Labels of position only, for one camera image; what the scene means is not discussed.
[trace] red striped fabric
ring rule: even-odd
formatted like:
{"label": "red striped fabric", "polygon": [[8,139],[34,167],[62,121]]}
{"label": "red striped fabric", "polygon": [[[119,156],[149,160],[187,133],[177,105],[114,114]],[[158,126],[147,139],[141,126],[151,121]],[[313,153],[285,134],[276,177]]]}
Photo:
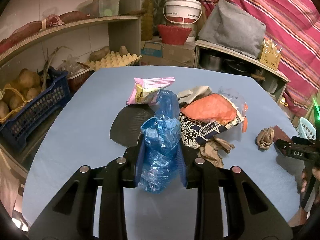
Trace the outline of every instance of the red striped fabric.
{"label": "red striped fabric", "polygon": [[[219,0],[202,0],[209,16]],[[311,0],[228,0],[262,21],[266,36],[283,47],[279,70],[291,82],[284,96],[303,116],[320,83],[320,14]]]}

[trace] metal screw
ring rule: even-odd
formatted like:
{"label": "metal screw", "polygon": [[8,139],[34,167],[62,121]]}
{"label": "metal screw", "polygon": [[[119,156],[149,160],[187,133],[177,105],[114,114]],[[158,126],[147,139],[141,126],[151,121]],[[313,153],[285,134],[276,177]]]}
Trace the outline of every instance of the metal screw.
{"label": "metal screw", "polygon": [[234,173],[240,173],[240,172],[241,172],[241,168],[238,167],[238,166],[234,166],[234,167],[232,167],[232,171],[233,171]]}
{"label": "metal screw", "polygon": [[80,172],[82,173],[86,173],[89,170],[89,167],[87,165],[83,165],[80,167]]}
{"label": "metal screw", "polygon": [[195,162],[196,162],[196,164],[204,164],[204,159],[203,158],[196,158]]}
{"label": "metal screw", "polygon": [[119,163],[119,164],[124,164],[126,161],[127,161],[127,160],[126,160],[124,157],[119,157],[119,158],[117,159],[117,163]]}

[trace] blue plastic bag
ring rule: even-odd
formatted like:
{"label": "blue plastic bag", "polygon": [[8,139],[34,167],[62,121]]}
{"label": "blue plastic bag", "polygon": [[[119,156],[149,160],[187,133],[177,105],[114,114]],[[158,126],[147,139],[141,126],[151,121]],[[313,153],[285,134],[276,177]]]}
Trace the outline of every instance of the blue plastic bag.
{"label": "blue plastic bag", "polygon": [[180,140],[179,103],[172,91],[160,90],[158,110],[144,122],[146,152],[139,186],[147,192],[160,193],[177,175],[175,160]]}

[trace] white wall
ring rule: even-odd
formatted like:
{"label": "white wall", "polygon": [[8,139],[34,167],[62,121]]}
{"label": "white wall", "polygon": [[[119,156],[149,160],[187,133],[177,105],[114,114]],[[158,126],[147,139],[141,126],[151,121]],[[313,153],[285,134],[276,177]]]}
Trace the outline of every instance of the white wall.
{"label": "white wall", "polygon": [[[86,0],[10,0],[0,16],[0,40],[8,38],[26,23],[43,20],[51,13],[61,15],[75,11],[84,1]],[[86,61],[92,51],[108,44],[108,24],[86,27],[52,37],[7,62],[0,69],[0,88],[15,78],[22,68],[41,70],[46,60],[47,49],[49,54],[59,46],[72,49],[61,49],[57,53],[52,62],[52,66],[57,67],[68,54],[79,57],[80,61]]]}

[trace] wooden shelf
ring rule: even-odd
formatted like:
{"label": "wooden shelf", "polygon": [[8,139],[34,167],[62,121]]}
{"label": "wooden shelf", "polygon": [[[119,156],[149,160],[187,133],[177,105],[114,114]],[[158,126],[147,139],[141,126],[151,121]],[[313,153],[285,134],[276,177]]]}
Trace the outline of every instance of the wooden shelf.
{"label": "wooden shelf", "polygon": [[202,41],[202,40],[196,41],[196,46],[199,46],[199,47],[202,47],[202,48],[207,48],[207,49],[217,50],[217,51],[232,55],[234,57],[238,57],[240,59],[243,59],[245,61],[253,63],[253,64],[255,64],[255,65],[257,65],[257,66],[259,66],[259,67],[261,67],[261,68],[273,73],[274,75],[280,77],[281,79],[283,79],[286,82],[290,82],[290,79],[287,78],[280,70],[273,70],[273,69],[267,67],[266,65],[260,63],[258,60],[254,59],[254,58],[251,58],[251,57],[248,57],[246,55],[243,55],[243,54],[241,54],[239,52],[236,52],[234,50],[227,49],[227,48],[222,47],[220,45],[213,44],[213,43],[210,43],[210,42],[207,42],[207,41]]}
{"label": "wooden shelf", "polygon": [[93,25],[110,23],[110,22],[128,21],[128,20],[133,20],[138,18],[139,18],[138,16],[107,16],[107,17],[67,23],[60,26],[52,27],[48,30],[40,31],[24,39],[18,44],[14,45],[12,48],[8,49],[6,52],[2,53],[0,55],[0,68],[2,67],[3,64],[8,62],[10,59],[12,59],[14,56],[18,55],[22,51],[28,49],[29,47],[33,46],[36,43],[47,40],[48,38],[51,38],[58,34],[84,28],[84,27],[93,26]]}

